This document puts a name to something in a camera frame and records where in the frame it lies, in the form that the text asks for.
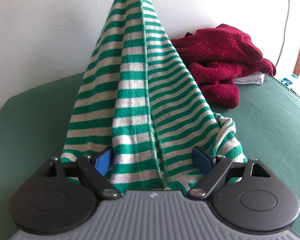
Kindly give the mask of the green white striped shirt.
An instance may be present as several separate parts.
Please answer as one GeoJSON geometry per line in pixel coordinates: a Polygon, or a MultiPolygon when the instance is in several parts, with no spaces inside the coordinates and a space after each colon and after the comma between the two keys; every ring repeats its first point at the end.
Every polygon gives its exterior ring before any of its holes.
{"type": "Polygon", "coordinates": [[[83,76],[64,163],[113,148],[106,178],[120,191],[189,191],[192,149],[247,161],[232,119],[213,113],[151,0],[114,0],[83,76]]]}

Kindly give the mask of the green table cloth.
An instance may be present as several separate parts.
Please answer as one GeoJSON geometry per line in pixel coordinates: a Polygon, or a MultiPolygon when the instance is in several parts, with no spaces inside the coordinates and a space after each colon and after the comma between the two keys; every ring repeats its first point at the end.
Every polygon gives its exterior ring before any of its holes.
{"type": "MultiPolygon", "coordinates": [[[[62,151],[82,74],[10,98],[0,111],[0,239],[16,228],[8,213],[15,191],[47,158],[62,151]]],[[[276,80],[239,88],[234,109],[213,106],[236,124],[244,154],[259,158],[300,199],[300,99],[276,80]]],[[[300,234],[300,215],[294,230],[300,234]]]]}

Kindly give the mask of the white folded garment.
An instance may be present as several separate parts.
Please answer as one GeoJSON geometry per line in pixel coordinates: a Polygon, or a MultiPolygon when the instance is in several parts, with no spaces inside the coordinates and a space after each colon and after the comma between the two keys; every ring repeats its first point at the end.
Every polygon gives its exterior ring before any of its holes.
{"type": "Polygon", "coordinates": [[[263,85],[265,74],[262,72],[255,72],[245,77],[237,77],[234,79],[236,85],[263,85]]]}

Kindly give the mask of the dark red knit sweater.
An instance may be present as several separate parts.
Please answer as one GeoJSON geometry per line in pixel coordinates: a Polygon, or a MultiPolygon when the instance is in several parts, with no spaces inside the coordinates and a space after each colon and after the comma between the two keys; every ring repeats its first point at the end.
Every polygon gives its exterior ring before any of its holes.
{"type": "Polygon", "coordinates": [[[234,109],[239,104],[235,78],[255,72],[276,74],[275,65],[263,57],[251,37],[227,24],[198,29],[171,42],[206,101],[223,108],[234,109]]]}

